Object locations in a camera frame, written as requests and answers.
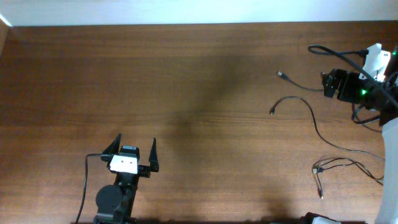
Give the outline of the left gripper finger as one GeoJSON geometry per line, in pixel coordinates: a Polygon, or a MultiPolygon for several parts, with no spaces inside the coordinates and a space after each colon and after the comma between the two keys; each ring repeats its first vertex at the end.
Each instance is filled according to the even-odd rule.
{"type": "Polygon", "coordinates": [[[151,147],[150,155],[149,155],[149,164],[150,164],[151,172],[159,171],[159,160],[158,160],[158,156],[157,156],[157,140],[156,140],[156,138],[153,138],[152,147],[151,147]]]}
{"type": "Polygon", "coordinates": [[[122,134],[119,133],[115,140],[102,152],[102,156],[113,155],[119,152],[122,134]]]}

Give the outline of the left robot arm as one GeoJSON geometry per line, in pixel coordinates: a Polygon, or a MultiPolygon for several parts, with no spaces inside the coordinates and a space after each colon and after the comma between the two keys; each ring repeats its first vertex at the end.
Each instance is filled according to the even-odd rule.
{"type": "Polygon", "coordinates": [[[121,135],[118,134],[101,154],[101,160],[116,178],[113,184],[102,187],[96,194],[95,224],[135,223],[131,213],[139,179],[149,178],[151,173],[159,171],[156,139],[152,142],[148,166],[139,164],[138,147],[121,146],[120,143],[121,135]]]}

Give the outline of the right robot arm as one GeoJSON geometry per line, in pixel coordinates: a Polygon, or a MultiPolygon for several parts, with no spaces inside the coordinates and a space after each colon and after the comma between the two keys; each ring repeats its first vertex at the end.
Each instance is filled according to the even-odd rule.
{"type": "Polygon", "coordinates": [[[397,223],[397,47],[384,51],[381,44],[366,50],[335,52],[320,49],[351,65],[355,72],[334,69],[322,74],[324,96],[358,105],[351,114],[356,124],[378,121],[385,145],[383,195],[376,223],[397,223]]]}

